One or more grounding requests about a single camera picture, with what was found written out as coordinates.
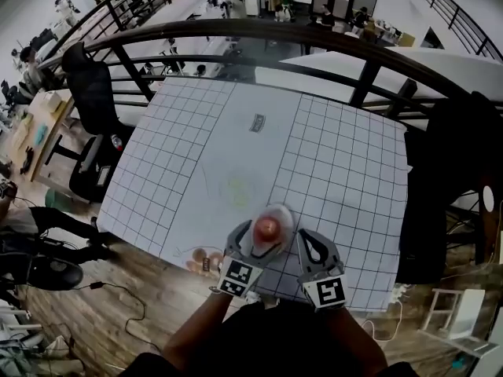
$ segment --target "red ball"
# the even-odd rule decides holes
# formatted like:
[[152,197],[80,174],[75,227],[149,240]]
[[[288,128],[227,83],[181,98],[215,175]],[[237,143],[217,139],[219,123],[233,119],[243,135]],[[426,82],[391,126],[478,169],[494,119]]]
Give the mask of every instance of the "red ball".
[[253,236],[257,243],[271,243],[277,240],[281,234],[280,222],[273,217],[261,217],[255,223]]

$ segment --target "railing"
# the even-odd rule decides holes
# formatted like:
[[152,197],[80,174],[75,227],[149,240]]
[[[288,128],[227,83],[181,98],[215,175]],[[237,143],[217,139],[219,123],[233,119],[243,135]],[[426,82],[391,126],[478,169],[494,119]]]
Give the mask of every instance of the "railing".
[[454,0],[426,0],[454,32],[469,53],[503,63],[503,56],[486,32]]
[[[69,45],[82,40],[92,42],[102,36],[125,31],[131,27],[130,24],[134,24],[131,21],[135,17],[143,16],[143,19],[146,20],[166,4],[171,4],[171,0],[103,0],[57,41],[56,45],[47,53],[46,59],[54,56],[59,49],[64,49],[65,44]],[[90,21],[94,23],[84,29]],[[108,49],[96,57],[96,60],[105,60],[111,52],[112,50]]]
[[[273,62],[265,59],[236,57],[236,56],[209,56],[209,55],[170,55],[153,57],[129,57],[123,48],[131,43],[144,42],[155,39],[184,38],[184,37],[246,37],[262,38],[266,40],[294,42],[304,45],[316,46],[322,49],[338,51],[365,61],[365,66],[359,79],[352,79],[345,75],[304,67],[297,64]],[[404,57],[389,49],[369,44],[360,40],[340,35],[335,32],[320,32],[297,24],[279,24],[264,20],[194,20],[180,21],[167,24],[159,24],[139,29],[124,31],[118,34],[102,38],[86,45],[88,53],[94,53],[103,49],[112,49],[118,60],[110,60],[108,66],[124,66],[128,75],[112,77],[112,82],[132,81],[138,87],[137,90],[115,90],[116,95],[143,95],[150,101],[154,95],[151,91],[150,81],[162,81],[166,75],[140,75],[135,64],[159,62],[164,65],[172,65],[176,62],[206,62],[227,63],[245,66],[260,66],[282,71],[324,79],[331,82],[351,86],[354,88],[348,103],[360,108],[368,93],[374,93],[393,103],[399,103],[400,111],[393,111],[393,116],[400,119],[403,113],[417,113],[421,118],[427,118],[431,108],[409,99],[400,93],[386,90],[374,85],[377,73],[381,68],[387,68],[404,75],[408,79],[429,86],[442,94],[445,98],[463,102],[469,97],[468,92],[454,82],[436,73],[430,68]],[[42,63],[40,68],[50,68],[59,65],[61,55],[53,57]],[[146,106],[147,103],[134,103],[137,106]]]

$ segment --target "white tabletop surface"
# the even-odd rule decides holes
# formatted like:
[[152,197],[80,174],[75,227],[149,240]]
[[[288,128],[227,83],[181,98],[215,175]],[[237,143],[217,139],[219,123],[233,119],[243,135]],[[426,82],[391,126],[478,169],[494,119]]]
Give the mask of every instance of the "white tabletop surface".
[[[256,115],[265,116],[259,132]],[[134,131],[98,224],[170,263],[216,278],[226,237],[268,203],[333,240],[348,307],[384,310],[406,205],[405,127],[310,95],[168,78]],[[257,291],[303,300],[296,245]]]

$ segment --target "black hair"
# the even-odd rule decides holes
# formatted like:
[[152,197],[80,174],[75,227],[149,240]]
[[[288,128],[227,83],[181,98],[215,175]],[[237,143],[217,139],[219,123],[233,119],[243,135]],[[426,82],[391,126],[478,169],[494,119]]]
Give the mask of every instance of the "black hair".
[[19,53],[19,59],[21,61],[23,61],[24,63],[27,63],[28,58],[30,57],[30,54],[31,54],[31,47],[30,46],[24,47],[21,50],[21,53]]

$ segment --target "grid pattern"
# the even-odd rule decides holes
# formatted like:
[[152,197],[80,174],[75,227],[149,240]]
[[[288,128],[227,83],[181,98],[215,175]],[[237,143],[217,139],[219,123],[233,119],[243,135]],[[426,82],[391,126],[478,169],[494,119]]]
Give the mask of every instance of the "grid pattern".
[[159,257],[197,160],[235,84],[166,79],[122,154],[100,227]]
[[[345,264],[348,307],[387,308],[398,269],[407,198],[405,127],[351,106],[303,95],[270,203],[296,227],[334,241]],[[277,256],[256,290],[305,300],[296,242]]]

